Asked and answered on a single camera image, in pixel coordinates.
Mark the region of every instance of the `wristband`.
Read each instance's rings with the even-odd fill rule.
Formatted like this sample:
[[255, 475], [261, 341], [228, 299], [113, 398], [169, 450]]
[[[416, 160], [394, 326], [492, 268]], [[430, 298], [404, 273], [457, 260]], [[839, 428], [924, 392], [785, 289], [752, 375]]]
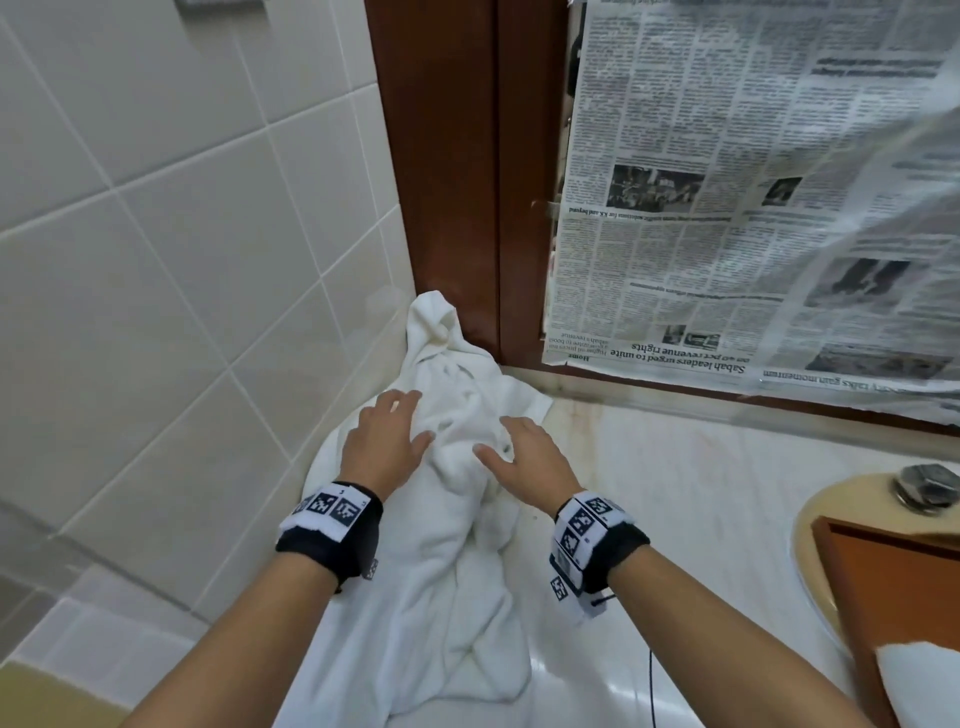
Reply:
[[550, 548], [550, 587], [575, 621], [592, 619], [613, 598], [604, 595], [610, 570], [650, 539], [609, 498], [583, 491], [557, 513]]
[[304, 498], [283, 520], [276, 550], [308, 556], [342, 586], [352, 576], [372, 573], [382, 515], [375, 493], [338, 480]]

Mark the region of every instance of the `yellow surface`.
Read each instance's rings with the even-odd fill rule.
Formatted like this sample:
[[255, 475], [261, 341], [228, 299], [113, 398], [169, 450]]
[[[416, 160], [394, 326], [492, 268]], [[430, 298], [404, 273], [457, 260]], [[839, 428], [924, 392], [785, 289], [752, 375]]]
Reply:
[[32, 667], [0, 667], [0, 723], [3, 728], [116, 728], [124, 708], [62, 683]]
[[807, 590], [833, 631], [844, 638], [833, 593], [827, 582], [810, 526], [821, 516], [909, 535], [960, 538], [960, 506], [940, 516], [921, 516], [904, 508], [890, 492], [893, 473], [858, 475], [831, 485], [806, 502], [793, 528], [793, 550]]

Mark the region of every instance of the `newspaper photo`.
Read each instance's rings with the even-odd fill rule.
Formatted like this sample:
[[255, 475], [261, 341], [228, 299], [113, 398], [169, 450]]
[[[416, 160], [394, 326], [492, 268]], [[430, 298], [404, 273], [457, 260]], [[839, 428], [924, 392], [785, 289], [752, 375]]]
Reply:
[[583, 7], [544, 363], [960, 425], [960, 3]]

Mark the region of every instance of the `right hand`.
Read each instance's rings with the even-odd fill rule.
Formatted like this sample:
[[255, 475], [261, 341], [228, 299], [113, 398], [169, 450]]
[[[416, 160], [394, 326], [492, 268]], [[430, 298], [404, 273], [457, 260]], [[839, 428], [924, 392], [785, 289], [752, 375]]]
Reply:
[[500, 422], [514, 443], [514, 462], [486, 445], [473, 446], [473, 454], [510, 493], [556, 518], [564, 503], [583, 490], [577, 476], [546, 430], [529, 417], [501, 417]]

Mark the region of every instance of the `hand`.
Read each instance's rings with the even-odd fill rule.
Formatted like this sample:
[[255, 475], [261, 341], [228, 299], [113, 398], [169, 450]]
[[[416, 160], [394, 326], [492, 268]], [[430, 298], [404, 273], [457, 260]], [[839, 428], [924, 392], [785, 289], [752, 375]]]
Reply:
[[583, 490], [577, 476], [546, 430], [529, 417], [501, 417], [500, 422], [514, 443], [514, 462], [486, 445], [473, 446], [473, 453], [504, 488], [556, 518], [564, 503]]
[[344, 443], [337, 480], [369, 488], [381, 501], [407, 482], [434, 438], [425, 431], [410, 442], [410, 423], [422, 396], [416, 389], [406, 394], [392, 389], [373, 407], [361, 409], [360, 424]]

